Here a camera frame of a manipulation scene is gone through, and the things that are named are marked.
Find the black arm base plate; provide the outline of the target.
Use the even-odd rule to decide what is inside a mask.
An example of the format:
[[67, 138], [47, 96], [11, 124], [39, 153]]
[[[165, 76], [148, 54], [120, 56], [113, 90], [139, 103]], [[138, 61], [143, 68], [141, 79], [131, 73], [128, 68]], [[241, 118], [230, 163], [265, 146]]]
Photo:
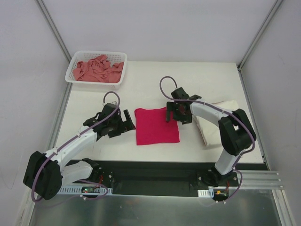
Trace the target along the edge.
[[209, 186], [204, 180], [213, 163], [96, 161], [96, 175], [88, 179], [112, 189], [113, 194], [196, 197]]

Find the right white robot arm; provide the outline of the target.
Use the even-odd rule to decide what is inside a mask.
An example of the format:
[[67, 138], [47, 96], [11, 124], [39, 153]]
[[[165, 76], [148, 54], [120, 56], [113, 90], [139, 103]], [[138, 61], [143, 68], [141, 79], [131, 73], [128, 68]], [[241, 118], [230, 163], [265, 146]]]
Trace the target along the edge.
[[171, 92], [169, 99], [166, 103], [167, 122], [175, 120], [189, 124], [193, 116], [198, 116], [218, 127], [223, 151], [212, 169], [202, 176], [202, 181], [213, 187], [224, 185], [244, 152], [255, 146], [256, 134], [245, 111], [224, 110], [198, 95], [189, 96], [182, 87]]

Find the magenta t shirt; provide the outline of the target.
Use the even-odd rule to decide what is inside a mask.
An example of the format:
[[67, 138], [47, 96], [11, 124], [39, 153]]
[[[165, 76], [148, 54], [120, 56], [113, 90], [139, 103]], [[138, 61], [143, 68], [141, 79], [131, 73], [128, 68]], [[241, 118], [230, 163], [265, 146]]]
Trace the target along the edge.
[[177, 122], [166, 121], [166, 108], [135, 110], [136, 144], [152, 145], [161, 143], [179, 143]]

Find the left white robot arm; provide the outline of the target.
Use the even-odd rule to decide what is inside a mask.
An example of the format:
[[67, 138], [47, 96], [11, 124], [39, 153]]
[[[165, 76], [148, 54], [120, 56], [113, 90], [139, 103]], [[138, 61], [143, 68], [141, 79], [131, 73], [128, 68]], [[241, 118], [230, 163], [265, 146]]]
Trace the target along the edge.
[[95, 183], [100, 176], [99, 165], [95, 161], [84, 158], [69, 165], [70, 160], [104, 136], [113, 138], [134, 129], [129, 111], [121, 111], [118, 105], [108, 103], [59, 148], [44, 153], [35, 151], [29, 158], [23, 179], [23, 183], [31, 189], [32, 200], [38, 202], [36, 194], [40, 199], [50, 200], [62, 186], [82, 179]]

